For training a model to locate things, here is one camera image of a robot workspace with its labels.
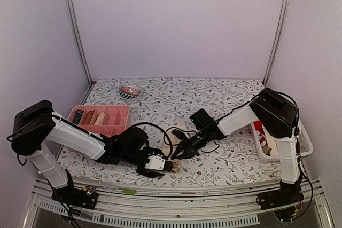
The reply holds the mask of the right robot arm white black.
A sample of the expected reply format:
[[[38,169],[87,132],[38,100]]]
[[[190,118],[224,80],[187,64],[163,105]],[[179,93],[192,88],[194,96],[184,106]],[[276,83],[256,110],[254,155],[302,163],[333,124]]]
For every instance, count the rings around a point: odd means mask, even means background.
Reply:
[[[303,177],[299,164],[299,108],[290,96],[265,88],[249,102],[217,120],[210,117],[203,108],[192,114],[190,120],[198,132],[179,142],[171,155],[173,160],[198,156],[198,151],[208,142],[224,139],[259,121],[274,138],[278,150],[283,188],[277,191],[276,200],[286,205],[297,196],[294,185],[301,183]]]

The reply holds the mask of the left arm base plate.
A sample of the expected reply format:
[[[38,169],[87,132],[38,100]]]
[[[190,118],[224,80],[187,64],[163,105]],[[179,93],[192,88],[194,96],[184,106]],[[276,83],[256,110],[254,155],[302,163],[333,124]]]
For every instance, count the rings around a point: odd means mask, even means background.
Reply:
[[[62,202],[68,206],[75,206],[94,210],[98,201],[99,194],[77,189],[72,186],[65,186],[60,189],[53,187],[52,200]]]

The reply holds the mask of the cream garment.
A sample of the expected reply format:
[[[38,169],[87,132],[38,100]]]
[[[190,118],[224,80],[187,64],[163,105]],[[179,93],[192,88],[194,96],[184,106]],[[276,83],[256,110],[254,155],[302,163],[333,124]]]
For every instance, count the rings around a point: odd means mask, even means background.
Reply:
[[[185,134],[187,138],[190,138],[190,133],[192,132],[192,130],[189,129],[189,127],[187,127],[185,124],[177,124],[177,125],[174,125],[165,129],[165,132],[170,138],[170,141],[172,143],[172,149],[174,153],[181,139],[176,137],[173,134],[173,131],[182,132]],[[166,137],[163,138],[163,145],[161,147],[161,150],[165,156],[169,154],[170,146],[169,146],[169,141]],[[172,162],[173,164],[172,170],[171,170],[172,173],[175,173],[175,174],[185,173],[185,170],[184,170],[185,166],[184,166],[183,160],[178,160],[178,159],[172,160],[171,158],[168,158],[168,161]]]

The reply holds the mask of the cream underwear navy trim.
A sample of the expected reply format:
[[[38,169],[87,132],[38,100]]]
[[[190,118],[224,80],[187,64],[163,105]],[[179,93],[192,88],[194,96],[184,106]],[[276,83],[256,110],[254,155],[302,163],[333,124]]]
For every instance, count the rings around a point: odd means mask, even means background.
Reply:
[[[105,117],[105,113],[104,112],[99,113],[99,115],[97,116],[96,121],[94,122],[94,125],[102,125],[104,117]]]

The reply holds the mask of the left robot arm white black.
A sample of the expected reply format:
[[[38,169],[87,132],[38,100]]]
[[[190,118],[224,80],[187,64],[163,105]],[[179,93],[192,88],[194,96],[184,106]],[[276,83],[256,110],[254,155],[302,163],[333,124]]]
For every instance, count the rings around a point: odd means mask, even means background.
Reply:
[[[54,112],[48,100],[16,115],[13,132],[7,141],[17,155],[26,157],[34,165],[67,203],[76,203],[79,191],[72,186],[67,171],[44,146],[45,141],[64,145],[101,164],[131,163],[136,165],[138,174],[150,178],[163,176],[173,167],[160,149],[149,146],[148,136],[142,129],[128,128],[112,137],[97,135]]]

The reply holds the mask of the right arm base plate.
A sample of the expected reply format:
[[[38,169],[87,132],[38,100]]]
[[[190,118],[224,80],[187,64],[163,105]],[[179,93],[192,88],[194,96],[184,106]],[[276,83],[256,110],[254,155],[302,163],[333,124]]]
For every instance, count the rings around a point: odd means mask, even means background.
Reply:
[[[259,193],[256,198],[256,203],[262,210],[267,210],[297,203],[303,199],[304,195],[301,190],[296,191],[280,188],[273,191]]]

